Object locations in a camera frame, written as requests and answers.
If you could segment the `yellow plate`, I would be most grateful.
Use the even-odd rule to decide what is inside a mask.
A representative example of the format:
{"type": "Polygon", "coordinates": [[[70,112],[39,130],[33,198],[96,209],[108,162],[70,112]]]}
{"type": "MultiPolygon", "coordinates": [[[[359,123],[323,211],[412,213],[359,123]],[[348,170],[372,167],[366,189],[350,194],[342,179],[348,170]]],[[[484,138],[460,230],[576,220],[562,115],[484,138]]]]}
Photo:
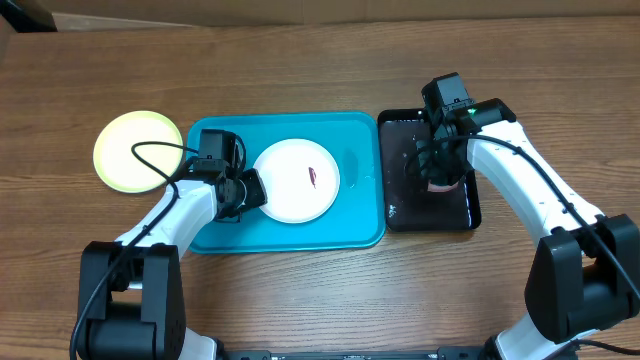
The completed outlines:
{"type": "Polygon", "coordinates": [[[99,134],[93,164],[100,179],[123,193],[143,193],[161,186],[164,178],[131,151],[134,144],[146,141],[165,145],[141,145],[136,148],[138,155],[166,175],[172,175],[183,156],[181,133],[166,116],[140,110],[117,117],[99,134]]]}

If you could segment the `pink white plate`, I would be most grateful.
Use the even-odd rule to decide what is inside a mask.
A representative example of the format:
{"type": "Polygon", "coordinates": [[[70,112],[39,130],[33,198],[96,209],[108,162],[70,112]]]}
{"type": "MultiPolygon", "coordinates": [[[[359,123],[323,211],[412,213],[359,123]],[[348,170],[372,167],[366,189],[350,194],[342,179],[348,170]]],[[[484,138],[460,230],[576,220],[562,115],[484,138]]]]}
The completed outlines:
{"type": "Polygon", "coordinates": [[[319,218],[334,203],[340,172],[324,147],[306,139],[286,139],[266,148],[254,162],[265,187],[261,210],[286,224],[319,218]]]}

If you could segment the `green scrub sponge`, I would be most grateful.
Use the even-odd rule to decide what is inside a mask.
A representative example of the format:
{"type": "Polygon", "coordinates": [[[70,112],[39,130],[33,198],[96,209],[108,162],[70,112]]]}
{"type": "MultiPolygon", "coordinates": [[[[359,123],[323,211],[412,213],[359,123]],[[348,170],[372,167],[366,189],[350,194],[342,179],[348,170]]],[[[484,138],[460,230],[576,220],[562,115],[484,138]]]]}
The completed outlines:
{"type": "Polygon", "coordinates": [[[453,185],[436,185],[432,182],[428,184],[427,190],[433,193],[444,193],[455,190],[459,186],[459,183],[456,182],[453,185]]]}

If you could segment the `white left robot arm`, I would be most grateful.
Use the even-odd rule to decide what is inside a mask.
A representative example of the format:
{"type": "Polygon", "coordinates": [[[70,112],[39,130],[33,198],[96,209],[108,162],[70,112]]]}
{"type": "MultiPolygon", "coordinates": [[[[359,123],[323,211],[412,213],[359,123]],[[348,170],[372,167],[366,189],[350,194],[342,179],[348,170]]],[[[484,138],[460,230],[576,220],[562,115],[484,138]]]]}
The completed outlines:
{"type": "Polygon", "coordinates": [[[186,324],[180,259],[207,224],[266,202],[258,172],[181,180],[129,232],[81,256],[73,359],[215,359],[218,344],[186,324]]]}

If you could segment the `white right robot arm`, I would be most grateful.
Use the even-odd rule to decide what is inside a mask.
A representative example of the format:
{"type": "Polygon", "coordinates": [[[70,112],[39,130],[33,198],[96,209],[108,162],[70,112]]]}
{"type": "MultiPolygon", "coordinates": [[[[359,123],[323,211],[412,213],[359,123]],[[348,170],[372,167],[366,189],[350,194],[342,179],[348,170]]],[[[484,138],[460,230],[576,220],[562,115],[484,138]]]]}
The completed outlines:
{"type": "Polygon", "coordinates": [[[405,173],[433,185],[483,174],[528,230],[536,248],[525,285],[526,313],[490,338],[481,359],[553,359],[590,335],[639,314],[639,228],[578,195],[541,157],[499,99],[424,98],[430,139],[405,173]]]}

